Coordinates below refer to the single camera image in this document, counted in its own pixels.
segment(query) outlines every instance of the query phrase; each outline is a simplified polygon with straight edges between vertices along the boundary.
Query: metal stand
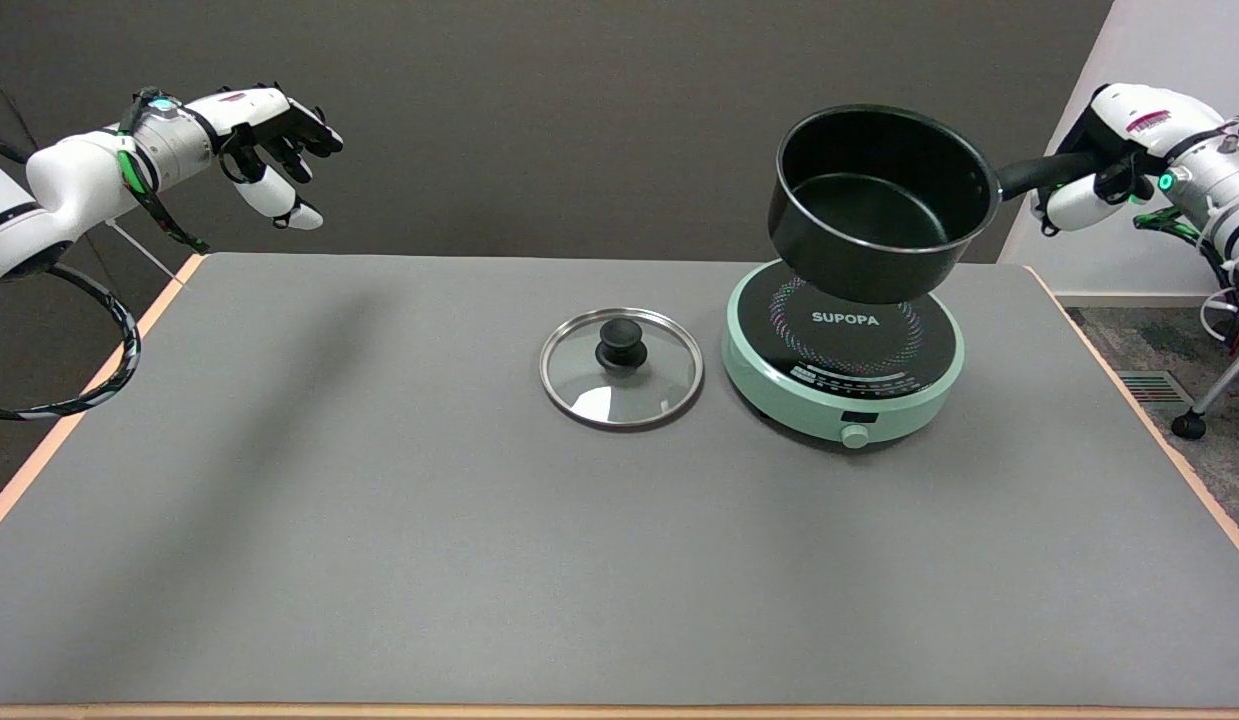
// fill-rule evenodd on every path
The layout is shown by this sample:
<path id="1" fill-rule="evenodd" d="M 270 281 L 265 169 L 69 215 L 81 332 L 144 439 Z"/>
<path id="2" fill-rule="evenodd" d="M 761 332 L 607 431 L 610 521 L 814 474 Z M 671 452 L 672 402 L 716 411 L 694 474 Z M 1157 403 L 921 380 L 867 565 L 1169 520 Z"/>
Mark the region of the metal stand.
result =
<path id="1" fill-rule="evenodd" d="M 1233 379 L 1239 375 L 1239 357 L 1228 366 L 1228 369 L 1219 375 L 1219 379 L 1214 380 L 1211 389 L 1206 394 L 1194 402 L 1187 413 L 1183 413 L 1175 421 L 1171 423 L 1171 432 L 1175 432 L 1178 437 L 1184 439 L 1201 439 L 1206 435 L 1206 419 L 1204 414 L 1211 409 L 1211 404 L 1217 400 L 1218 397 L 1223 395 L 1223 392 L 1232 384 Z"/>

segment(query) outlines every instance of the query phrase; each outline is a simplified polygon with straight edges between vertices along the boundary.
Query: caster wheel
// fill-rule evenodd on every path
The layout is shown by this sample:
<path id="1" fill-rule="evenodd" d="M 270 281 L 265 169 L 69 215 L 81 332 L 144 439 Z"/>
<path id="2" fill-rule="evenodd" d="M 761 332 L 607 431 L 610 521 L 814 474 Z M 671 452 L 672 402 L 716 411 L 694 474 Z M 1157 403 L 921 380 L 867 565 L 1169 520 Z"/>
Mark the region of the caster wheel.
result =
<path id="1" fill-rule="evenodd" d="M 1182 414 L 1171 423 L 1171 432 L 1182 439 L 1201 439 L 1206 435 L 1206 420 L 1192 411 Z"/>

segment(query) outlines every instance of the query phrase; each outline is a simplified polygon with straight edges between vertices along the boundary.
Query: robot finger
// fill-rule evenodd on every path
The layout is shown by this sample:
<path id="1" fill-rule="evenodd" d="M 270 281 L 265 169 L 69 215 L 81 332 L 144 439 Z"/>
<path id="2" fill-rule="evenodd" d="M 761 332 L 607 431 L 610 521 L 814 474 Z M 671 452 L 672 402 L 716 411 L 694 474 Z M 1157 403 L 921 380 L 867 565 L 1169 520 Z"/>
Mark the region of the robot finger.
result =
<path id="1" fill-rule="evenodd" d="M 275 228 L 316 229 L 321 213 L 305 202 L 276 170 L 264 169 L 256 182 L 234 183 L 242 200 L 256 213 L 273 218 Z"/>
<path id="2" fill-rule="evenodd" d="M 309 164 L 304 162 L 304 159 L 299 156 L 299 150 L 285 136 L 271 138 L 264 143 L 259 143 L 268 155 L 281 164 L 281 167 L 286 170 L 286 175 L 294 178 L 295 182 L 307 183 L 312 181 L 312 170 L 309 169 Z"/>
<path id="3" fill-rule="evenodd" d="M 344 139 L 335 129 L 327 126 L 322 118 L 300 105 L 299 102 L 291 99 L 290 110 L 286 114 L 289 121 L 284 135 L 295 146 L 304 147 L 318 157 L 328 157 L 344 149 Z"/>

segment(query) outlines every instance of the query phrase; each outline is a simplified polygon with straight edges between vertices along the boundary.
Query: wooden table edge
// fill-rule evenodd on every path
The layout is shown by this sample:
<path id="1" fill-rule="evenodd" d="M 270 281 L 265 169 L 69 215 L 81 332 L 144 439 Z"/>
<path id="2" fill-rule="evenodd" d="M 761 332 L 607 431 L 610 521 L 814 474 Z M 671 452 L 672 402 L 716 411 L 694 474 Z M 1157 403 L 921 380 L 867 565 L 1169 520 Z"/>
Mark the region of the wooden table edge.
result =
<path id="1" fill-rule="evenodd" d="M 1239 720 L 1239 708 L 1038 706 L 503 706 L 284 705 L 284 703 L 120 703 L 120 705 L 0 706 L 1 720 Z"/>
<path id="2" fill-rule="evenodd" d="M 176 278 L 180 283 L 187 283 L 191 274 L 197 270 L 204 260 L 199 255 L 191 257 L 180 268 Z M 1090 356 L 1108 374 L 1108 379 L 1118 387 L 1126 403 L 1135 410 L 1135 415 L 1144 421 L 1144 426 L 1151 436 L 1157 439 L 1158 446 L 1183 475 L 1187 485 L 1198 496 L 1201 503 L 1211 512 L 1215 523 L 1223 529 L 1224 537 L 1239 551 L 1239 527 L 1223 511 L 1219 502 L 1211 494 L 1206 483 L 1201 482 L 1199 475 L 1192 465 L 1183 457 L 1181 451 L 1175 450 L 1162 432 L 1149 418 L 1144 408 L 1139 405 L 1135 397 L 1113 372 L 1111 366 L 1103 359 L 1099 351 L 1087 335 L 1072 322 L 1072 317 L 1063 310 L 1063 305 L 1044 279 L 1035 269 L 1023 265 L 1026 273 L 1041 285 L 1041 290 L 1049 297 L 1053 305 L 1067 320 L 1068 325 L 1077 332 L 1077 337 L 1084 343 Z M 152 302 L 147 312 L 139 320 L 140 336 L 161 318 L 166 307 L 170 306 L 175 296 L 181 290 L 180 283 L 167 283 L 165 290 Z M 110 368 L 121 358 L 121 347 L 116 347 L 110 359 L 90 380 L 88 387 L 103 382 L 110 373 Z M 31 486 L 33 480 L 55 452 L 63 445 L 72 429 L 81 423 L 81 415 L 59 419 L 43 441 L 24 462 L 24 466 L 11 480 L 10 485 L 0 494 L 0 523 L 15 507 L 24 492 Z M 846 705 L 764 705 L 764 706 L 499 706 L 499 705 L 351 705 L 351 703 L 331 703 L 331 705 L 291 705 L 291 703 L 97 703 L 97 705 L 0 705 L 1 720 L 176 720 L 197 718 L 266 718 L 270 720 L 353 720 L 392 718 L 406 720 L 1239 720 L 1239 708 L 1053 708 L 1053 706 L 846 706 Z"/>

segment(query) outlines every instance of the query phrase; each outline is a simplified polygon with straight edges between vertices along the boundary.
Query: carpet floor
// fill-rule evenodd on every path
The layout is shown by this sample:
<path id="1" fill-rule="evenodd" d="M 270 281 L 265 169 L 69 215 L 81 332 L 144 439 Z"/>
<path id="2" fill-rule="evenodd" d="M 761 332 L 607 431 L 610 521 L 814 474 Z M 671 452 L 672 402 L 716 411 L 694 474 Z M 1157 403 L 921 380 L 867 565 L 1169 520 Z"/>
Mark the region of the carpet floor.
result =
<path id="1" fill-rule="evenodd" d="M 1073 307 L 1068 314 L 1114 371 L 1166 371 L 1192 397 L 1204 395 L 1232 363 L 1201 327 L 1196 309 Z M 1162 434 L 1239 525 L 1239 378 L 1211 406 L 1207 434 L 1198 441 L 1171 432 L 1180 411 L 1149 408 Z"/>

